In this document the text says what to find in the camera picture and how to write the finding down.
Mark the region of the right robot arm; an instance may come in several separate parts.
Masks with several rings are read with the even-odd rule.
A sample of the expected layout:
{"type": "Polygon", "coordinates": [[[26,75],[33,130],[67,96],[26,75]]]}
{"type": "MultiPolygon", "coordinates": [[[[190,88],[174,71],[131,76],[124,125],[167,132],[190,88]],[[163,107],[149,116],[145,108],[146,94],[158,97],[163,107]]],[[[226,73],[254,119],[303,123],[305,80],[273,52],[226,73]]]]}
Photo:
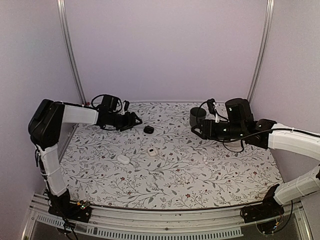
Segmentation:
{"type": "MultiPolygon", "coordinates": [[[[191,131],[203,140],[225,143],[240,141],[263,149],[284,150],[315,160],[320,159],[320,136],[285,126],[274,120],[255,120],[247,99],[234,98],[225,103],[227,117],[219,115],[214,99],[207,105],[214,119],[195,119],[191,131]]],[[[283,184],[272,186],[262,200],[258,213],[269,218],[281,206],[320,189],[320,167],[283,184]]]]}

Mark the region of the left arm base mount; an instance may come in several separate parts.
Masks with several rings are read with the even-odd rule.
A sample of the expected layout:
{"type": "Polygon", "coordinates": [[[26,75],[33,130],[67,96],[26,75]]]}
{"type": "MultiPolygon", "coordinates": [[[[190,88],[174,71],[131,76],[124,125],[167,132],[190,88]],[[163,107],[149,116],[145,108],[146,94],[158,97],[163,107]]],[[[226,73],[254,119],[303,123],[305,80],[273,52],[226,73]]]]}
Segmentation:
{"type": "Polygon", "coordinates": [[[89,202],[81,200],[78,203],[71,202],[71,196],[68,189],[62,195],[57,196],[50,190],[45,191],[49,198],[48,213],[67,220],[88,223],[92,214],[92,208],[89,202]]]}

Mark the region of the black earbud charging case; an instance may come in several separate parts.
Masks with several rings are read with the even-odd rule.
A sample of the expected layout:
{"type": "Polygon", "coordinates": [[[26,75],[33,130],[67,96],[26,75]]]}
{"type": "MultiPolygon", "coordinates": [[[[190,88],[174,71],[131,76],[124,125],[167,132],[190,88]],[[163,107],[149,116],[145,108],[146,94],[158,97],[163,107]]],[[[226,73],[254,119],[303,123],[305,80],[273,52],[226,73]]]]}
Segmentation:
{"type": "Polygon", "coordinates": [[[154,132],[154,127],[147,125],[144,127],[143,132],[146,134],[152,134],[154,132]]]}

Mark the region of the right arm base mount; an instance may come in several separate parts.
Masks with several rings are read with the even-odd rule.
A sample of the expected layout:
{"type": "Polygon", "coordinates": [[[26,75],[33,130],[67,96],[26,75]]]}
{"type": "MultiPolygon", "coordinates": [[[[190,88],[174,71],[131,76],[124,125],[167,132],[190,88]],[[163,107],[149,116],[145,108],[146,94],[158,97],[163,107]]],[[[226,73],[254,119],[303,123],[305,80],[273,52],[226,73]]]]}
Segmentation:
{"type": "Polygon", "coordinates": [[[282,215],[285,211],[281,204],[274,199],[279,184],[272,186],[264,196],[262,202],[256,205],[246,205],[240,209],[240,216],[245,223],[256,222],[282,215]]]}

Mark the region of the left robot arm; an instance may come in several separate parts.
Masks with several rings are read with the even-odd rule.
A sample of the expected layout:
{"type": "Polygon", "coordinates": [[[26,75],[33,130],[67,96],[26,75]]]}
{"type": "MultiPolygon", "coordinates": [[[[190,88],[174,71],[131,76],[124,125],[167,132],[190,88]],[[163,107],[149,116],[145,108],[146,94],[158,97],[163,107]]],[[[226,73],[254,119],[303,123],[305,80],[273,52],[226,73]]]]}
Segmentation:
{"type": "Polygon", "coordinates": [[[45,180],[48,195],[59,198],[55,209],[63,216],[74,213],[74,205],[62,198],[69,196],[64,182],[58,154],[58,142],[63,124],[86,124],[106,130],[111,126],[115,131],[125,131],[142,124],[135,112],[130,112],[129,101],[101,94],[101,102],[95,105],[80,105],[63,101],[44,99],[28,125],[30,140],[36,150],[36,164],[45,180]]]}

